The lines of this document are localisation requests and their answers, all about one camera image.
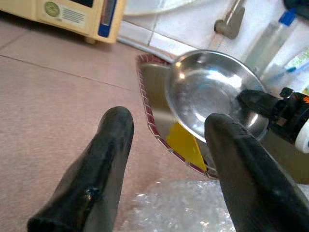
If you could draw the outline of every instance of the beige floor tile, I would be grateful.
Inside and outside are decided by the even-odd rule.
[[[83,37],[48,25],[31,32],[0,54],[77,76],[138,91],[135,57],[140,51],[121,43],[86,44]]]
[[[160,178],[203,179],[168,153],[147,128],[139,93],[0,57],[0,224],[25,232],[68,166],[94,136],[103,113],[127,107],[135,135],[119,217]]]
[[[0,11],[0,49],[29,31],[28,23]]]

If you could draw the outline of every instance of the stainless steel bowl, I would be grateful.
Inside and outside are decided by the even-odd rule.
[[[230,115],[261,139],[268,119],[240,106],[236,97],[245,89],[265,91],[240,61],[220,52],[199,50],[175,60],[165,93],[174,116],[201,141],[206,142],[204,122],[212,113]]]

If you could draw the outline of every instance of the white wall tile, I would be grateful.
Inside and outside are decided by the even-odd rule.
[[[122,21],[119,35],[137,41],[142,44],[148,44],[152,31],[139,27],[132,23]]]
[[[205,0],[161,14],[155,32],[200,49],[208,47],[217,19],[224,18],[230,0]]]
[[[159,8],[164,0],[128,0],[126,4],[125,14],[142,13]],[[124,16],[124,20],[132,24],[138,25],[145,29],[153,30],[157,15],[141,15],[141,16]]]
[[[285,11],[282,0],[247,0],[244,7],[245,15],[238,36],[233,40],[222,36],[221,44],[217,48],[218,51],[240,60],[244,60],[267,25],[278,20]]]
[[[184,43],[178,42],[157,33],[153,34],[149,45],[177,56],[189,51],[196,50],[194,47],[188,46]]]

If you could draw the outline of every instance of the plastic wrap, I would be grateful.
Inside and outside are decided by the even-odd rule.
[[[299,185],[307,198],[309,186]],[[234,232],[219,181],[162,181],[138,194],[124,232]]]

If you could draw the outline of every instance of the white cable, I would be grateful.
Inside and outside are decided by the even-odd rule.
[[[189,5],[197,2],[203,2],[206,0],[169,0],[166,1],[163,6],[159,6],[158,8],[154,9],[131,9],[129,7],[129,3],[127,3],[127,7],[125,9],[124,15],[126,16],[142,16],[142,15],[155,15],[155,14],[161,14],[161,13],[166,13],[169,11],[173,11],[177,8],[180,7],[188,7]]]

